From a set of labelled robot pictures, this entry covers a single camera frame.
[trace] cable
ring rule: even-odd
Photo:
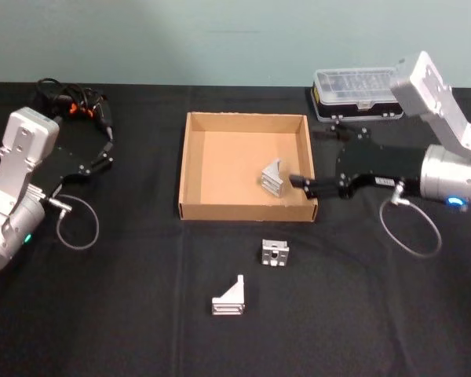
[[[88,204],[86,201],[84,201],[84,200],[82,200],[82,199],[80,199],[76,196],[71,196],[71,195],[67,195],[67,194],[58,194],[57,196],[61,196],[63,198],[72,199],[72,200],[75,200],[77,202],[80,202],[80,203],[84,204],[87,208],[89,208],[89,210],[93,214],[94,221],[96,223],[96,233],[94,234],[94,239],[85,246],[71,245],[62,237],[60,227],[61,227],[61,222],[64,219],[64,216],[60,215],[60,218],[57,220],[57,225],[56,225],[57,237],[60,239],[60,241],[63,243],[64,246],[69,247],[72,250],[76,250],[76,251],[83,251],[83,250],[89,249],[90,247],[92,247],[96,243],[97,239],[100,237],[100,220],[97,218],[96,211],[90,206],[90,204]]]
[[[407,202],[407,203],[401,203],[401,205],[404,205],[404,206],[409,206],[411,208],[413,208],[414,210],[416,210],[430,225],[431,227],[433,228],[433,231],[435,232],[436,234],[436,240],[437,240],[437,243],[436,243],[436,248],[429,254],[422,254],[422,253],[418,253],[417,251],[414,251],[412,249],[410,249],[407,245],[405,245],[403,242],[401,242],[400,240],[398,240],[396,238],[396,236],[394,236],[391,231],[389,230],[389,228],[387,227],[387,225],[385,224],[384,222],[384,208],[385,206],[387,205],[387,203],[391,202],[391,198],[387,198],[386,200],[384,200],[382,202],[382,204],[380,205],[380,208],[378,210],[378,216],[380,217],[380,222],[382,223],[382,227],[384,228],[385,232],[387,234],[389,234],[389,236],[392,238],[392,240],[394,242],[396,242],[398,245],[400,245],[405,251],[407,251],[408,253],[412,254],[414,257],[417,257],[417,258],[421,258],[421,259],[427,259],[427,258],[432,258],[432,257],[435,257],[438,255],[438,253],[440,253],[440,250],[441,250],[441,246],[443,245],[443,241],[441,239],[441,234],[440,234],[440,230],[436,227],[436,225],[434,224],[433,220],[431,220],[431,218],[422,210],[420,209],[418,206],[416,206],[415,204],[413,204],[412,202]]]

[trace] wall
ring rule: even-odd
[[[471,0],[0,1],[0,81],[305,86],[421,49],[471,86]]]

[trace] cardboard box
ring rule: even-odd
[[[280,158],[280,198],[260,184]],[[179,193],[184,220],[314,221],[317,200],[292,188],[288,176],[314,178],[307,117],[189,112]]]

